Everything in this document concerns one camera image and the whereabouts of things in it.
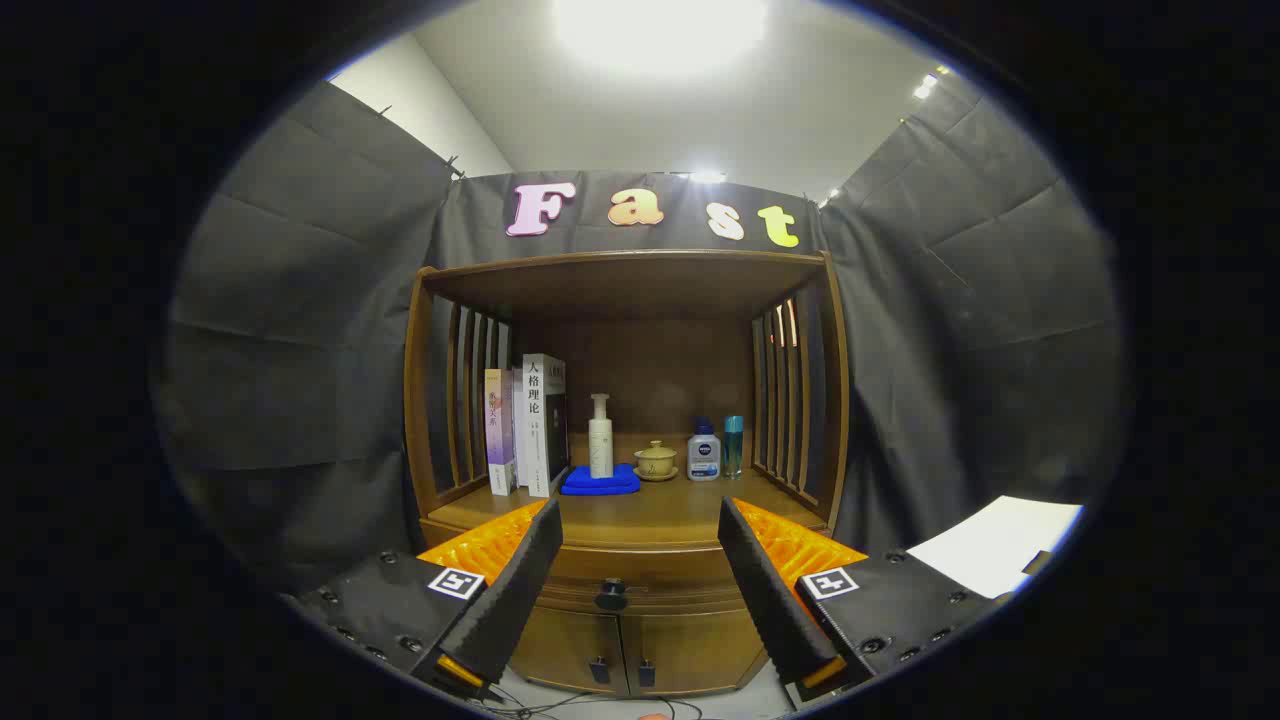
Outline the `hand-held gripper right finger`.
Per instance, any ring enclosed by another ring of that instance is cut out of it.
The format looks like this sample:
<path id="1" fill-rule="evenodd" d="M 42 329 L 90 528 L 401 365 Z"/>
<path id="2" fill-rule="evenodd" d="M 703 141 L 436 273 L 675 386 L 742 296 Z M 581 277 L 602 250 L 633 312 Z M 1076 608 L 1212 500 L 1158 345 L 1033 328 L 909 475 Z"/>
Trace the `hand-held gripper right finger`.
<path id="1" fill-rule="evenodd" d="M 910 667 L 997 605 L 910 553 L 870 556 L 742 498 L 722 500 L 718 539 L 801 702 Z"/>

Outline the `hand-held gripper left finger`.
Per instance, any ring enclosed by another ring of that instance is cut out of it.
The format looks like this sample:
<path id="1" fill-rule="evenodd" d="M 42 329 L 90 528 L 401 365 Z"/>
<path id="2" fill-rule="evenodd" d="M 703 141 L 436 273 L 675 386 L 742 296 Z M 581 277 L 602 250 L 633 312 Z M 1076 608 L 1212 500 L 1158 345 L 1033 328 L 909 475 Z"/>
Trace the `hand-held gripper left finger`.
<path id="1" fill-rule="evenodd" d="M 383 550 L 291 603 L 399 674 L 483 700 L 515 653 L 562 539 L 558 500 L 540 498 L 417 556 Z"/>

